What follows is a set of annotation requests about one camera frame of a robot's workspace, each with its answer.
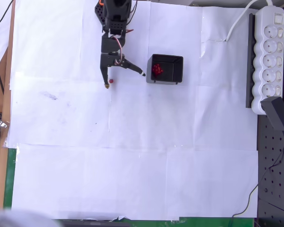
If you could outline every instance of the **power socket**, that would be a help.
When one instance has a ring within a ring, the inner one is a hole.
[[[265,6],[255,16],[254,59],[255,72],[252,88],[254,100],[251,109],[256,114],[266,115],[261,101],[267,97],[283,97],[284,68],[284,10]]]

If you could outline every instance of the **power strip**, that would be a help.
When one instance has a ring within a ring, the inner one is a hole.
[[[267,97],[283,97],[284,68],[284,10],[265,6],[255,16],[254,59],[255,72],[251,108],[256,114],[266,115],[261,101]]]

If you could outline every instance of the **green surface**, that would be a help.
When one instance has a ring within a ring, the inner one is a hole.
[[[4,208],[11,208],[16,167],[16,149],[9,149],[6,169]],[[229,227],[231,218],[180,218],[179,221],[131,221],[122,219],[122,222],[131,223],[132,227]],[[234,218],[232,227],[253,227],[253,218]]]
[[[131,221],[132,227],[229,227],[231,218],[180,218],[179,221]],[[253,218],[235,218],[232,227],[253,227]]]
[[[9,149],[8,162],[6,167],[5,189],[3,207],[11,208],[14,189],[14,177],[16,167],[16,149]]]

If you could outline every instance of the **white cable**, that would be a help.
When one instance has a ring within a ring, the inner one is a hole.
[[[225,41],[229,40],[229,37],[231,36],[231,33],[232,33],[234,27],[236,26],[236,24],[238,23],[238,21],[241,19],[241,17],[244,15],[244,13],[248,10],[248,8],[256,1],[258,1],[258,0],[252,0],[250,3],[248,3],[248,5],[245,7],[245,9],[241,13],[241,15],[238,17],[238,19],[235,21],[235,23],[233,23],[233,25],[231,26],[231,29],[229,30],[229,33],[228,33]],[[273,6],[272,0],[266,0],[266,2],[269,6]]]

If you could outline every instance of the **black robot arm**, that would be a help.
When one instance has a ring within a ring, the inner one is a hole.
[[[131,0],[102,0],[102,2],[100,0],[95,6],[95,13],[102,24],[102,31],[104,32],[101,44],[100,69],[106,88],[109,88],[108,67],[119,66],[145,76],[142,69],[129,62],[124,54],[118,52],[125,44],[126,27],[131,8]]]

